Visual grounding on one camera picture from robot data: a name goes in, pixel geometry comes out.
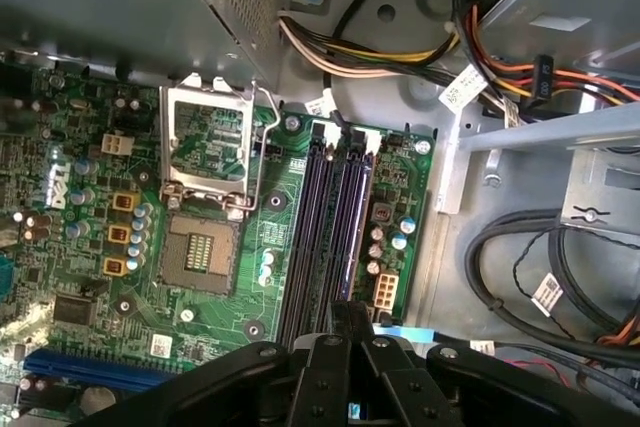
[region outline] screw hole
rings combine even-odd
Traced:
[[[393,5],[384,4],[381,5],[378,9],[378,18],[384,23],[393,22],[393,19],[396,18],[396,9]]]

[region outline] blue pcie slot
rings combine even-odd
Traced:
[[[65,377],[76,382],[129,392],[143,392],[173,377],[166,372],[83,359],[47,349],[39,349],[29,354],[23,368],[37,375]]]

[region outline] orange wire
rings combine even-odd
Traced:
[[[485,58],[485,60],[487,62],[489,62],[490,65],[492,65],[496,69],[500,69],[500,70],[503,70],[505,72],[517,72],[517,71],[520,71],[520,70],[533,69],[533,64],[508,65],[508,64],[504,64],[504,63],[502,63],[500,61],[497,61],[497,60],[491,58],[491,56],[487,55],[487,53],[483,50],[482,46],[480,45],[480,42],[478,42],[478,35],[477,35],[477,30],[478,30],[477,29],[477,26],[478,26],[478,6],[477,5],[474,5],[471,8],[471,19],[472,19],[472,25],[473,25],[473,29],[472,29],[473,39],[474,39],[475,43],[478,46],[478,50],[480,51],[482,56]],[[611,87],[612,89],[617,90],[618,92],[623,93],[624,95],[626,95],[630,99],[640,100],[640,95],[634,94],[629,89],[624,88],[620,84],[617,84],[616,82],[613,82],[613,81],[608,80],[608,79],[603,79],[602,77],[592,77],[592,76],[587,75],[587,74],[581,74],[581,73],[578,73],[578,72],[571,72],[569,70],[555,70],[554,73],[558,74],[558,75],[562,75],[564,77],[570,77],[570,78],[573,78],[573,79],[581,79],[581,80],[586,80],[588,82],[593,82],[593,83],[596,83],[596,84],[606,85],[608,87]]]

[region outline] motherboard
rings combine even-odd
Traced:
[[[334,299],[402,318],[433,139],[184,92],[0,64],[7,416],[74,418],[87,386],[115,401],[291,345]]]

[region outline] ram slot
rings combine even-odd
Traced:
[[[319,130],[307,155],[305,180],[287,270],[277,341],[288,348],[307,333],[311,309],[311,279],[319,264],[322,230],[328,210],[334,162]]]
[[[363,152],[361,145],[352,147],[344,165],[327,266],[317,304],[316,332],[327,327],[330,302],[349,299],[353,290],[374,164],[374,157]]]

